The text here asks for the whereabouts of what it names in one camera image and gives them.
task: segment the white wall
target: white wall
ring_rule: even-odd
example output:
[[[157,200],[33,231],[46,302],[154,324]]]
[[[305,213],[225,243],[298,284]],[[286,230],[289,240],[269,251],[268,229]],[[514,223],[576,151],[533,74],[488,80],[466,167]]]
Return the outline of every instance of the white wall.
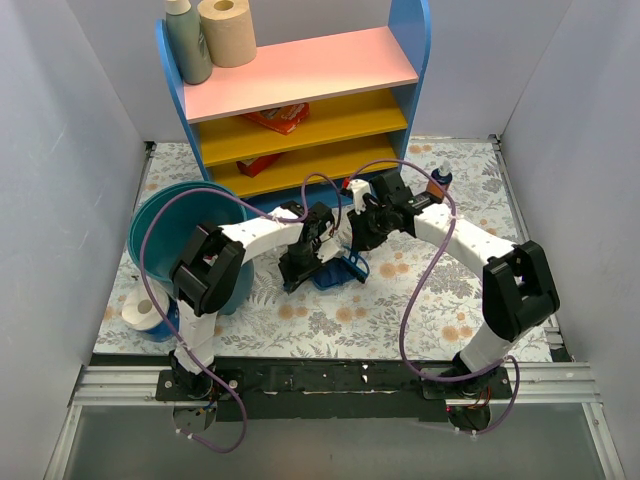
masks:
[[[140,135],[184,140],[155,46],[163,1],[68,1]],[[414,133],[501,133],[570,1],[432,0],[432,57]],[[390,4],[251,0],[262,45],[386,25]]]
[[[0,0],[0,477],[42,478],[144,146],[65,2]]]
[[[574,0],[509,122],[504,150],[588,360],[627,478],[640,478],[640,3]]]

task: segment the bottle cap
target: bottle cap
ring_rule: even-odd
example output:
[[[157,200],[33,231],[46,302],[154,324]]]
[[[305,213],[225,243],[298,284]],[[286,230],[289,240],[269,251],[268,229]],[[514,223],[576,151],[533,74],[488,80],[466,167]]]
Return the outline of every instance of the bottle cap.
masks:
[[[451,164],[449,163],[449,160],[442,162],[442,165],[438,168],[438,173],[441,177],[446,177],[451,173]]]
[[[189,0],[165,0],[164,9],[169,15],[182,15],[191,8]]]

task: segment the white tissue roll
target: white tissue roll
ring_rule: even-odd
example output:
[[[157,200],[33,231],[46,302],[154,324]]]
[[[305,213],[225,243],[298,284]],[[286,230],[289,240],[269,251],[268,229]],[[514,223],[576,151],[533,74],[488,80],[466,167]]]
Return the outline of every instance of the white tissue roll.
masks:
[[[169,310],[169,295],[164,291],[162,285],[153,279],[149,279],[149,284],[153,295],[158,300],[164,313]],[[140,282],[124,301],[122,307],[122,319],[134,330],[149,330],[160,324],[162,317],[151,303],[144,284]]]
[[[198,5],[211,61],[239,67],[256,58],[256,36],[248,0],[203,0]]]

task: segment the tabletop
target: tabletop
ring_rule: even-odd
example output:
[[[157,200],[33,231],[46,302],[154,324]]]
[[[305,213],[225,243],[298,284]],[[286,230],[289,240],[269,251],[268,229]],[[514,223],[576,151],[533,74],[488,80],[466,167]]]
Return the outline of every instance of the tabletop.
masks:
[[[451,195],[460,214],[489,233],[517,241],[512,212],[493,146],[488,142],[433,142],[412,138],[407,160],[433,170],[451,164]],[[414,192],[426,181],[411,169],[402,177]],[[199,179],[187,144],[159,144],[140,203],[158,190]],[[350,232],[343,212],[340,238]],[[314,358],[399,359],[398,330],[405,305],[436,247],[394,232],[363,256],[371,267],[366,284],[356,281],[327,291],[305,282],[293,294],[282,290],[278,258],[283,250],[254,260],[249,299],[233,315],[220,316],[216,355]],[[95,353],[166,354],[175,341],[153,343],[129,329],[120,313],[140,272],[124,251],[108,301]],[[436,266],[409,318],[407,354],[424,360],[450,360],[482,324],[480,281],[445,255]],[[518,360],[551,361],[542,327],[533,329],[513,350]]]

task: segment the bottle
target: bottle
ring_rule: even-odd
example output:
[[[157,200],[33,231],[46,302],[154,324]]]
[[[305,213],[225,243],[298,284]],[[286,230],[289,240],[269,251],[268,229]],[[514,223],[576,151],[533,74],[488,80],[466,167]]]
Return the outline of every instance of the bottle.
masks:
[[[431,172],[431,176],[433,179],[438,182],[438,184],[444,189],[449,190],[449,186],[453,181],[453,174],[451,173],[451,164],[445,160],[440,167],[436,168],[433,172]],[[444,193],[440,191],[438,187],[434,185],[434,183],[429,180],[429,184],[427,185],[427,193],[437,197],[440,200],[444,200]]]
[[[167,33],[180,75],[197,85],[211,75],[213,64],[200,26],[200,15],[189,0],[165,0]]]

